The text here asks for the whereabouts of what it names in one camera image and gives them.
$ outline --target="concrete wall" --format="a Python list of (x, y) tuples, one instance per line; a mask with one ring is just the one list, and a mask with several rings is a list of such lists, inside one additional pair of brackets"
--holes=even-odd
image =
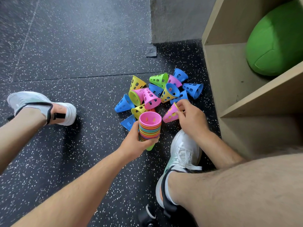
[(153, 43), (200, 39), (216, 0), (150, 0)]

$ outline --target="sneaker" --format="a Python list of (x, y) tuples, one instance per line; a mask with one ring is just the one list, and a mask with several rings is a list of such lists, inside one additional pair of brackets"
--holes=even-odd
[(24, 107), (40, 109), (46, 117), (46, 124), (72, 125), (77, 111), (70, 103), (53, 103), (45, 95), (38, 92), (15, 92), (7, 97), (9, 106), (14, 110), (13, 119)]
[(172, 203), (165, 194), (165, 181), (170, 171), (186, 172), (202, 171), (197, 166), (201, 159), (202, 150), (183, 130), (180, 130), (171, 145), (171, 158), (156, 186), (156, 198), (159, 205), (164, 208), (164, 214), (170, 217), (170, 213), (176, 212), (177, 205)]

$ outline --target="blue cone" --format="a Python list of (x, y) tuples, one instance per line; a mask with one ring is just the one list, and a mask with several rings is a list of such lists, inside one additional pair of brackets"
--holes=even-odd
[(163, 88), (156, 86), (154, 84), (149, 84), (149, 89), (152, 91), (152, 93), (158, 97), (162, 95)]
[(194, 99), (197, 99), (203, 90), (203, 84), (183, 84), (182, 88)]
[(177, 78), (181, 83), (183, 83), (184, 80), (188, 79), (188, 75), (179, 68), (175, 68), (175, 72), (173, 76)]
[(120, 124), (124, 126), (128, 131), (130, 131), (132, 126), (134, 125), (134, 122), (136, 122), (136, 118), (134, 117), (134, 115), (131, 115), (127, 119), (124, 119)]
[(179, 100), (181, 100), (181, 99), (188, 99), (187, 93), (186, 93), (185, 90), (184, 90), (183, 92), (180, 92), (180, 96), (179, 96), (178, 98), (172, 99), (172, 100), (170, 101), (170, 103), (171, 103), (171, 104), (173, 104), (174, 102), (177, 103), (177, 102), (178, 102)]
[(132, 108), (135, 108), (135, 105), (132, 103), (129, 96), (125, 94), (121, 99), (121, 101), (115, 107), (115, 111), (122, 112), (122, 111), (131, 110)]

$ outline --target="hand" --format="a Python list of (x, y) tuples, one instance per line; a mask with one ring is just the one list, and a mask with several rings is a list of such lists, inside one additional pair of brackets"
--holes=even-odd
[(187, 99), (177, 102), (180, 111), (179, 121), (183, 131), (195, 140), (199, 135), (210, 132), (206, 116), (203, 111), (192, 105)]
[(129, 161), (132, 161), (139, 157), (143, 151), (148, 148), (149, 146), (158, 142), (158, 139), (149, 139), (144, 142), (139, 141), (139, 121), (136, 121), (132, 126), (129, 134), (121, 143), (119, 150), (126, 154), (129, 158)]

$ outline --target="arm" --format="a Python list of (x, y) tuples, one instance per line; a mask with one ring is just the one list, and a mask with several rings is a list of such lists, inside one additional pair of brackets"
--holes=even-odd
[(113, 179), (157, 139), (140, 142), (138, 121), (121, 146), (79, 178), (48, 198), (13, 226), (86, 226)]
[(178, 112), (182, 129), (200, 146), (217, 169), (244, 161), (237, 152), (209, 130), (203, 111), (186, 99), (180, 100), (177, 106), (181, 111), (185, 110)]

